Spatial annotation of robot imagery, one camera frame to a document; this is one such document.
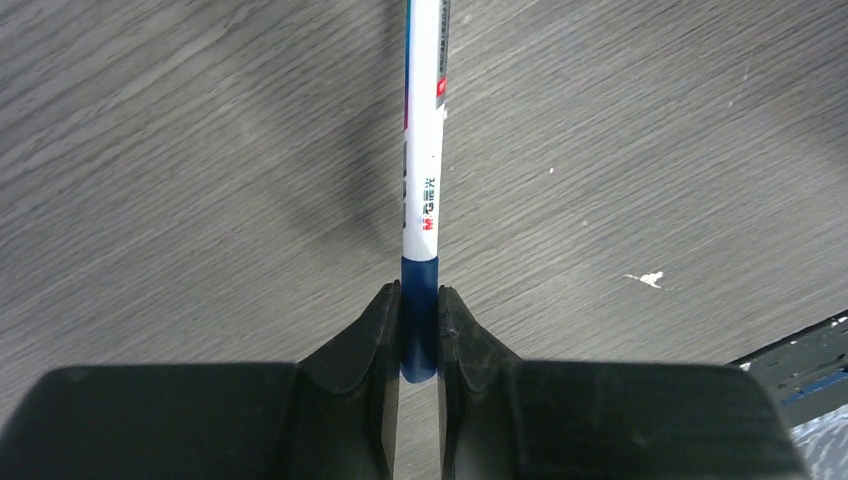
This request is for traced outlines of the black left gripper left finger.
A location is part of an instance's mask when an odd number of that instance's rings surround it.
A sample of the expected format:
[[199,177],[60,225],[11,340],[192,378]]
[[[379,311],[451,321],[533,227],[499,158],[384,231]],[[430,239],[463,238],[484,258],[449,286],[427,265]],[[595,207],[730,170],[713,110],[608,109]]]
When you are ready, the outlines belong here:
[[77,365],[1,432],[5,479],[389,479],[400,287],[296,363]]

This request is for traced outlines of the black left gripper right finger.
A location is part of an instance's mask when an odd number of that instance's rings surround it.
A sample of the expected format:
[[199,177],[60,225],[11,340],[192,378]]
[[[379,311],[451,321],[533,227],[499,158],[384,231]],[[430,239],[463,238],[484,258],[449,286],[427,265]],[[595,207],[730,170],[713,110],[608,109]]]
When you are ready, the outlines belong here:
[[439,291],[445,479],[805,479],[764,389],[736,367],[526,360]]

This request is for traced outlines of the blue marker cap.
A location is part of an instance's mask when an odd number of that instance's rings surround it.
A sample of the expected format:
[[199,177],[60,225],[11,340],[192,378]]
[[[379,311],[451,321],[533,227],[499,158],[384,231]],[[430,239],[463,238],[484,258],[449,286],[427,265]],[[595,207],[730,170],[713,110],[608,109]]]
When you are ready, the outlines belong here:
[[437,371],[438,259],[401,258],[401,372],[413,384]]

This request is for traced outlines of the white blue marker pen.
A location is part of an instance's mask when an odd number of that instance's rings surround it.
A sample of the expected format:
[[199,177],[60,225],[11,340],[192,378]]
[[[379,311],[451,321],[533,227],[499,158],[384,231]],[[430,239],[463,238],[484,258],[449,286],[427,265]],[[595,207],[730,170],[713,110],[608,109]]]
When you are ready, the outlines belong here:
[[451,3],[407,3],[404,116],[403,257],[438,256]]

